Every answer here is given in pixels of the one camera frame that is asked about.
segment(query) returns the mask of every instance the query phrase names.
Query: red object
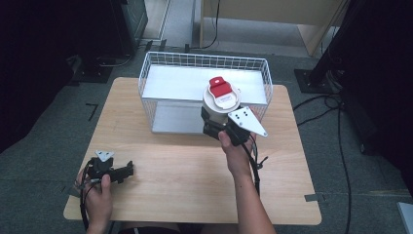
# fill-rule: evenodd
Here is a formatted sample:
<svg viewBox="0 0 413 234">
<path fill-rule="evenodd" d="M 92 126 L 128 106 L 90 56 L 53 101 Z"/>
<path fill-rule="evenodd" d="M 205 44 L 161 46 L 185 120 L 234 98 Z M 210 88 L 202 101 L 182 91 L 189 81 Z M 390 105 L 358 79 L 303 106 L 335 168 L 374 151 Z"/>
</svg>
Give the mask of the red object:
<svg viewBox="0 0 413 234">
<path fill-rule="evenodd" d="M 216 97 L 221 97 L 223 95 L 232 92 L 230 83 L 226 82 L 221 76 L 214 77 L 209 80 L 210 92 Z"/>
</svg>

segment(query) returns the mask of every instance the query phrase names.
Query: gray carpet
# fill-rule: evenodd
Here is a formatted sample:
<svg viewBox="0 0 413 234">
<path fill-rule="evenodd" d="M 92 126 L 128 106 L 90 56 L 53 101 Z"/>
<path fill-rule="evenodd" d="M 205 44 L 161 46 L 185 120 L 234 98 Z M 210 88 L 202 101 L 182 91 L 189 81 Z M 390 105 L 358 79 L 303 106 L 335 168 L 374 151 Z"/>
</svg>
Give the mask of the gray carpet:
<svg viewBox="0 0 413 234">
<path fill-rule="evenodd" d="M 183 52 L 183 49 L 169 49 Z M 314 58 L 247 55 L 211 51 L 196 54 L 265 58 L 274 84 L 288 88 L 292 105 L 313 97 L 301 94 L 294 68 L 312 69 Z M 75 178 L 103 104 L 116 77 L 137 77 L 144 58 L 139 50 L 128 64 L 115 67 L 107 84 L 66 86 L 27 137 L 0 154 L 0 233 L 84 233 L 81 221 L 66 220 L 68 195 L 62 192 Z M 93 107 L 98 109 L 89 121 Z M 295 113 L 297 122 L 326 110 L 323 100 Z M 322 222 L 317 226 L 276 225 L 278 233 L 344 233 L 348 190 L 337 136 L 337 111 L 299 127 L 314 188 L 319 194 Z M 352 187 L 350 233 L 405 233 L 396 202 L 413 203 L 399 171 L 381 156 L 365 156 L 345 112 L 341 114 L 342 145 Z"/>
</svg>

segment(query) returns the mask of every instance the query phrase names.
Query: human hand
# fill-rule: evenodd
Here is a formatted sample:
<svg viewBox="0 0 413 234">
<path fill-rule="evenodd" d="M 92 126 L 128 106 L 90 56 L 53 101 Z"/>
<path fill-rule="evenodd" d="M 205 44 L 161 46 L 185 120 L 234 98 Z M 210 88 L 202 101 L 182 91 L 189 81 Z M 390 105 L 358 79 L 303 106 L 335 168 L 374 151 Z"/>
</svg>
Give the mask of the human hand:
<svg viewBox="0 0 413 234">
<path fill-rule="evenodd" d="M 230 137 L 226 132 L 222 131 L 218 134 L 221 147 L 227 156 L 228 170 L 233 175 L 234 179 L 244 176 L 251 176 L 251 169 L 249 167 L 249 158 L 241 145 L 234 146 Z M 251 133 L 251 137 L 255 139 L 256 134 Z M 246 148 L 251 151 L 252 140 L 249 139 L 245 144 Z"/>
<path fill-rule="evenodd" d="M 78 182 L 82 181 L 82 175 L 83 170 L 78 174 Z M 88 233 L 103 233 L 109 223 L 113 210 L 110 183 L 110 176 L 104 175 L 100 185 L 85 185 L 83 196 L 87 194 L 85 203 L 89 217 Z"/>
</svg>

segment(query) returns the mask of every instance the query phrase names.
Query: wrist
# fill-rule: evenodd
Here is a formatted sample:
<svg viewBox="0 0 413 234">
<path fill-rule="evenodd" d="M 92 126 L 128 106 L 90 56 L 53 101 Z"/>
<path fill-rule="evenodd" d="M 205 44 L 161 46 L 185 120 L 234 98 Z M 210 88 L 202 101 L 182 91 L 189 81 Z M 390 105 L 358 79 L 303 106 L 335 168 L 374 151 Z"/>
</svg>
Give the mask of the wrist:
<svg viewBox="0 0 413 234">
<path fill-rule="evenodd" d="M 90 223 L 87 234 L 102 234 L 106 230 L 106 223 Z"/>
</svg>

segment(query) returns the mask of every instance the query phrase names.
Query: wire basket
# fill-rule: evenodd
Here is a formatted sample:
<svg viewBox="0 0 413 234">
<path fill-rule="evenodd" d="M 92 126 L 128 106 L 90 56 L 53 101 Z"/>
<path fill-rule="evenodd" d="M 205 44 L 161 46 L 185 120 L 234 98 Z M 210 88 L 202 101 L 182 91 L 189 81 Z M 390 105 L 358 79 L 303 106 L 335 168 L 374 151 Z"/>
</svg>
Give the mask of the wire basket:
<svg viewBox="0 0 413 234">
<path fill-rule="evenodd" d="M 209 79 L 216 76 L 237 87 L 241 104 L 264 117 L 273 96 L 264 58 L 149 52 L 138 89 L 152 132 L 201 134 L 203 93 Z"/>
</svg>

